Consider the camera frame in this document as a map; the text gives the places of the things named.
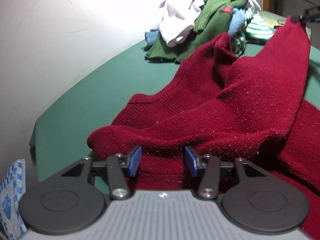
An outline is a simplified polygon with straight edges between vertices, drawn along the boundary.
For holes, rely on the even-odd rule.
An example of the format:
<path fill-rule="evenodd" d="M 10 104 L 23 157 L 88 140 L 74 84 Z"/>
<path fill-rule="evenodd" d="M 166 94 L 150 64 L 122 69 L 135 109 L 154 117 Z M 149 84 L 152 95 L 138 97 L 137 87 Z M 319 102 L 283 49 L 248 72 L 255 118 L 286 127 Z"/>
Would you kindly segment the green white striped garment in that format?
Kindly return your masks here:
<path fill-rule="evenodd" d="M 231 37 L 232 52 L 238 57 L 245 51 L 246 44 L 263 45 L 273 36 L 273 31 L 258 13 L 247 9 L 244 18 L 243 25 Z"/>

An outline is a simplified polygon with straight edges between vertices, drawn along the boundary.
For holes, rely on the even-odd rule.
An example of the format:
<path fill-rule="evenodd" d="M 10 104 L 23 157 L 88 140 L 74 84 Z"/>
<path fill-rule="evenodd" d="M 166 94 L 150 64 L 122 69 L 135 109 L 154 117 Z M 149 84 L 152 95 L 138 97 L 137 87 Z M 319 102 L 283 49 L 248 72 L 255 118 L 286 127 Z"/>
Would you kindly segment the light blue garment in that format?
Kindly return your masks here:
<path fill-rule="evenodd" d="M 246 20 L 246 9 L 244 8 L 234 8 L 232 13 L 232 18 L 229 24 L 228 35 L 230 37 L 235 36 L 238 31 L 242 28 Z"/>

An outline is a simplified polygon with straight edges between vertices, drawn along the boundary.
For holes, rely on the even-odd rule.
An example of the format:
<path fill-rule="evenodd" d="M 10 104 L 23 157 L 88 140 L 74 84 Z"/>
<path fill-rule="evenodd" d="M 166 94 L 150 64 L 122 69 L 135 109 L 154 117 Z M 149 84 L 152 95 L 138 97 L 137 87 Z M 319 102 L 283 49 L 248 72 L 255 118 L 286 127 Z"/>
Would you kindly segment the blue white checkered towel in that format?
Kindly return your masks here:
<path fill-rule="evenodd" d="M 25 190 L 25 160 L 19 159 L 1 180 L 1 226 L 8 239 L 19 239 L 27 231 L 18 209 Z"/>

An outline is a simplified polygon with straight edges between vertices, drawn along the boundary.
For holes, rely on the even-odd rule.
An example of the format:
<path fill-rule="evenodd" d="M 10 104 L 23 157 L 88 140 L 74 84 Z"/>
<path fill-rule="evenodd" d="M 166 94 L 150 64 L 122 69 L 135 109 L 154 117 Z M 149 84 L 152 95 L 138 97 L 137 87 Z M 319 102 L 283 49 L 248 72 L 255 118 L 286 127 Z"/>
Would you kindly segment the pale patterned bed sheet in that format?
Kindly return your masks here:
<path fill-rule="evenodd" d="M 259 15 L 273 32 L 275 32 L 279 26 L 284 25 L 286 21 L 286 17 L 268 11 L 261 11 Z"/>

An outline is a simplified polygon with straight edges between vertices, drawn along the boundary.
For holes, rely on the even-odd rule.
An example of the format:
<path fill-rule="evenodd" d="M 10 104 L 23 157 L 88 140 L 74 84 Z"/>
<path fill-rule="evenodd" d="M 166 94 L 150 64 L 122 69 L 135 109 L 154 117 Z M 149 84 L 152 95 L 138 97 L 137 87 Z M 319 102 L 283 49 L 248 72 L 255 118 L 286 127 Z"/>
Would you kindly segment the dark red knit sweater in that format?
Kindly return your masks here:
<path fill-rule="evenodd" d="M 140 146 L 138 189 L 186 187 L 185 146 L 222 161 L 245 158 L 307 195 L 303 230 L 319 239 L 319 110 L 303 98 L 310 48 L 304 25 L 290 18 L 253 57 L 235 56 L 222 33 L 161 91 L 135 94 L 87 144 L 100 160 Z"/>

